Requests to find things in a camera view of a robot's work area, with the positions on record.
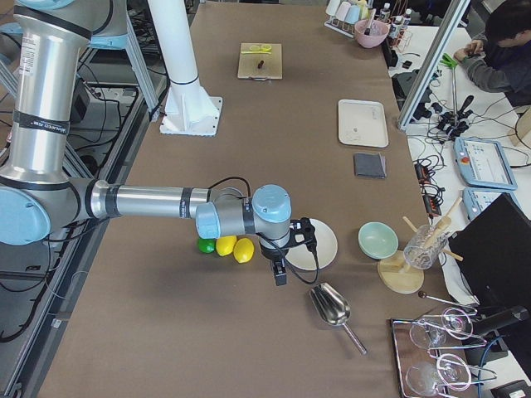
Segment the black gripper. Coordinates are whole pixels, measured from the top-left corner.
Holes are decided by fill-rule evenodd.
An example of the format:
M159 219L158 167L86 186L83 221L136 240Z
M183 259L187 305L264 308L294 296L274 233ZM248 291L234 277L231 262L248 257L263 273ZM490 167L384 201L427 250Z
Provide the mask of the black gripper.
M288 254L289 249L278 246L273 240L263 235L259 236L261 254L271 261L271 269L275 279L276 286L287 284L287 275L285 261L283 260Z

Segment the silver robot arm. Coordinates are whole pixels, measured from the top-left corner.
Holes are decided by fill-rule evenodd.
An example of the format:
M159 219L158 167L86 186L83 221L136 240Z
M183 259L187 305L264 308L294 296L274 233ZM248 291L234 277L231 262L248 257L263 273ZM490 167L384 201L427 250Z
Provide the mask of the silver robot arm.
M193 219L202 238L258 235L277 284L294 245L290 197L276 185L228 189L130 187L63 172L78 57L125 45L123 1L18 1L23 31L10 154L1 168L1 240L28 245L74 221L119 216Z

